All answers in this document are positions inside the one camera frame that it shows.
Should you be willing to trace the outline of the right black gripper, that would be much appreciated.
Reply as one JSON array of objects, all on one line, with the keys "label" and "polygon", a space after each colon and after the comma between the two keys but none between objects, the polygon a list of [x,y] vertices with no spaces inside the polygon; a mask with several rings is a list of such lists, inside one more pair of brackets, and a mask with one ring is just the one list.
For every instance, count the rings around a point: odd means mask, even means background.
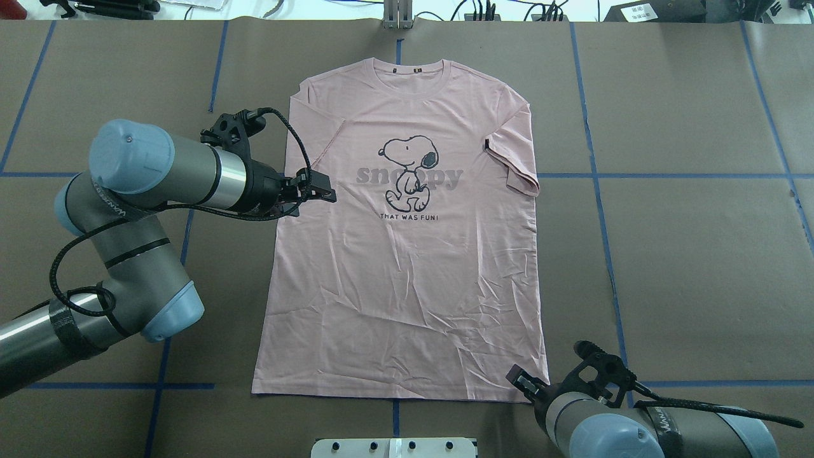
[{"label": "right black gripper", "polygon": [[559,384],[548,385],[516,363],[507,372],[506,380],[532,403],[535,414],[547,414],[553,401],[560,395]]}]

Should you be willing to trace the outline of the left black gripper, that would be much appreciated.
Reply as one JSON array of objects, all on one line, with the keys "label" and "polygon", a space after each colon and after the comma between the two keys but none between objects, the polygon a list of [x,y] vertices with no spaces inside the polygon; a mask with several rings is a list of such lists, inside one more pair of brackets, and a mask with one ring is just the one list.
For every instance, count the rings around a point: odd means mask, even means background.
[{"label": "left black gripper", "polygon": [[302,168],[294,175],[293,183],[290,177],[283,176],[276,169],[257,160],[248,160],[242,214],[279,217],[297,203],[309,200],[337,201],[328,175],[312,168]]}]

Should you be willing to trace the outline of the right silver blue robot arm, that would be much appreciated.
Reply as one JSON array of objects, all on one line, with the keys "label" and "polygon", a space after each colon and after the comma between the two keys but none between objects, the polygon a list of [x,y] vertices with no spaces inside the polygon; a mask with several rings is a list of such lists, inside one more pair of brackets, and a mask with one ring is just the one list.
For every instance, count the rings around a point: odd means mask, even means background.
[{"label": "right silver blue robot arm", "polygon": [[535,420],[565,457],[777,457],[764,419],[732,406],[637,403],[614,408],[604,380],[573,370],[547,384],[518,365],[508,382],[532,403]]}]

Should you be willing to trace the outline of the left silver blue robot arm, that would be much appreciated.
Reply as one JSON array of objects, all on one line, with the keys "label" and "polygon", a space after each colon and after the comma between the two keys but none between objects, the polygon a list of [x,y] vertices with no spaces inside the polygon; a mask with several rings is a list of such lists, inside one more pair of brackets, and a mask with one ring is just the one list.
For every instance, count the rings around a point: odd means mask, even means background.
[{"label": "left silver blue robot arm", "polygon": [[117,119],[91,143],[89,168],[53,201],[73,240],[48,272],[52,295],[2,325],[2,397],[134,335],[162,342],[205,308],[158,215],[174,209],[242,221],[297,216],[309,200],[335,202],[328,175],[310,160],[287,177],[254,160],[250,138],[273,108],[221,114],[195,141]]}]

